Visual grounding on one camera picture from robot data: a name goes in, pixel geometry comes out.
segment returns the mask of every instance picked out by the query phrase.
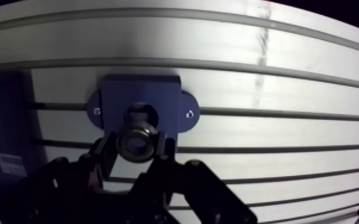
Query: metal panel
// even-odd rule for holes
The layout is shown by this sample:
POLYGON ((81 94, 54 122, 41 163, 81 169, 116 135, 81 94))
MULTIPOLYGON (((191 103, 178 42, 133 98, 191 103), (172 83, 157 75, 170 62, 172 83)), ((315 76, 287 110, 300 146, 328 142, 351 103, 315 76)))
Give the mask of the metal panel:
POLYGON ((350 213, 356 212, 358 209, 359 209, 359 206, 355 206, 355 207, 343 209, 340 211, 334 211, 334 212, 327 213, 327 214, 321 214, 318 216, 307 217, 304 219, 296 219, 296 220, 285 221, 285 222, 277 222, 276 224, 301 224, 301 223, 320 222, 320 221, 323 221, 326 219, 331 219, 331 218, 335 218, 335 217, 342 216, 345 214, 350 214, 350 213))
MULTIPOLYGON (((131 183, 104 183, 104 189, 111 192, 128 191, 131 187, 131 183)), ((295 181, 236 184, 228 187, 245 204, 294 200, 359 188, 359 172, 295 181)), ((186 206, 187 202, 182 195, 174 194, 171 205, 186 206)))
POLYGON ((359 51, 278 30, 267 39, 267 66, 359 80, 359 51))
POLYGON ((254 26, 181 18, 59 21, 0 30, 0 52, 6 52, 0 55, 0 63, 63 58, 147 57, 258 64, 265 57, 269 65, 275 67, 320 71, 334 77, 359 80, 359 73, 356 72, 359 71, 357 50, 275 30, 269 31, 269 39, 262 39, 261 32, 264 31, 254 26), (59 38, 55 38, 55 33, 59 33, 59 38), (286 49, 275 45, 275 41, 281 41, 286 49), (327 57, 325 64, 317 54, 306 54, 305 48, 302 48, 304 54, 301 55, 299 43, 315 46, 314 49, 318 50, 308 50, 319 51, 317 54, 327 57), (279 59, 279 53, 285 54, 279 59), (305 60, 301 66, 298 63, 284 63, 284 59, 299 61, 299 57, 305 60))
MULTIPOLYGON (((39 110, 42 138, 94 142, 103 135, 84 111, 39 110)), ((181 133, 182 147, 301 147, 359 144, 359 122, 201 116, 181 133)))
MULTIPOLYGON (((48 160, 65 156, 75 161, 86 150, 45 147, 48 160)), ((177 161, 204 161, 221 179, 257 179, 335 172, 359 168, 359 150, 280 154, 177 154, 177 161)), ((111 176, 136 178, 149 163, 133 164, 118 158, 111 176)))
MULTIPOLYGON (((356 203, 359 203, 359 191, 298 203, 252 207, 251 209, 259 217, 259 222, 269 222, 272 220, 282 220, 291 217, 320 213, 356 203)), ((175 210, 171 211, 171 214, 173 214, 181 223, 200 223, 191 210, 175 210)))
POLYGON ((179 68, 33 69, 35 101, 86 103, 105 74, 180 75, 182 88, 192 93, 201 107, 359 115, 358 88, 262 74, 179 68))
POLYGON ((345 219, 342 221, 334 222, 333 224, 355 224, 355 222, 359 219, 359 216, 355 216, 349 219, 345 219))
POLYGON ((259 29, 252 26, 175 18, 61 21, 1 30, 0 52, 13 55, 0 55, 0 63, 58 58, 156 57, 253 64, 260 53, 258 33, 259 29))
POLYGON ((254 18, 264 18, 269 14, 271 27, 281 29, 286 24, 292 24, 288 30, 291 32, 312 33, 316 36, 325 36, 319 32, 328 33, 346 40, 359 43, 359 29, 340 21, 329 19, 325 16, 288 7, 273 2, 248 0, 248 1, 138 1, 138 0, 118 0, 118 1, 29 1, 19 2, 0 7, 0 23, 6 20, 15 20, 34 15, 48 15, 53 13, 63 13, 69 11, 114 9, 114 8, 177 8, 187 10, 203 10, 235 15, 245 15, 245 20, 253 23, 254 18))

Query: blue bracket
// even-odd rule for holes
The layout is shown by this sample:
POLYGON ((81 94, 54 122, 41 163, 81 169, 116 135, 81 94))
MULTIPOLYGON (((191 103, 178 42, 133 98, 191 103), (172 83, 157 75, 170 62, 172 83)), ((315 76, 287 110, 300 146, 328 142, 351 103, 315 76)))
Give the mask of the blue bracket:
POLYGON ((111 75, 90 97, 86 111, 94 125, 118 132, 131 106, 149 105, 156 112, 156 130, 177 141, 178 133, 193 128, 200 116, 191 94, 181 90, 179 76, 111 75))

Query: screw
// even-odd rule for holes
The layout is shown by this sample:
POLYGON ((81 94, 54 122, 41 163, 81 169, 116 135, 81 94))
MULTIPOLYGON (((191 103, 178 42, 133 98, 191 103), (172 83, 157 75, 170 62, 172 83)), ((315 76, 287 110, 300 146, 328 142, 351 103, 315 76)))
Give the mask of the screw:
POLYGON ((186 116, 188 119, 192 118, 192 117, 194 116, 193 111, 188 110, 188 112, 185 114, 185 116, 186 116))
POLYGON ((100 107, 93 108, 93 114, 99 116, 101 114, 100 107))

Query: sticker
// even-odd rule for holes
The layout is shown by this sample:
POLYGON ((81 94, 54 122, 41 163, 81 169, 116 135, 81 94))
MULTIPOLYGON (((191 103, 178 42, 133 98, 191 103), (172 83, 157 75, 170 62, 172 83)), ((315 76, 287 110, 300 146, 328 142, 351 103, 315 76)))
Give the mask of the sticker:
POLYGON ((3 173, 27 176, 22 159, 19 156, 0 153, 0 167, 3 173))

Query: hole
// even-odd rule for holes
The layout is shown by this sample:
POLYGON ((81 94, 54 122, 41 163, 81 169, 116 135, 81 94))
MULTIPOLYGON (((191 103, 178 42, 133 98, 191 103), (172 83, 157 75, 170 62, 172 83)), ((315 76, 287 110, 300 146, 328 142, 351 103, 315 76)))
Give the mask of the hole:
POLYGON ((143 155, 147 151, 147 142, 145 139, 137 136, 129 137, 125 141, 126 149, 133 155, 143 155))
POLYGON ((58 183, 56 179, 53 179, 53 186, 54 188, 58 188, 58 183))
POLYGON ((152 106, 143 102, 136 102, 128 107, 127 111, 124 113, 124 121, 146 122, 153 127, 157 127, 159 124, 159 116, 152 106))

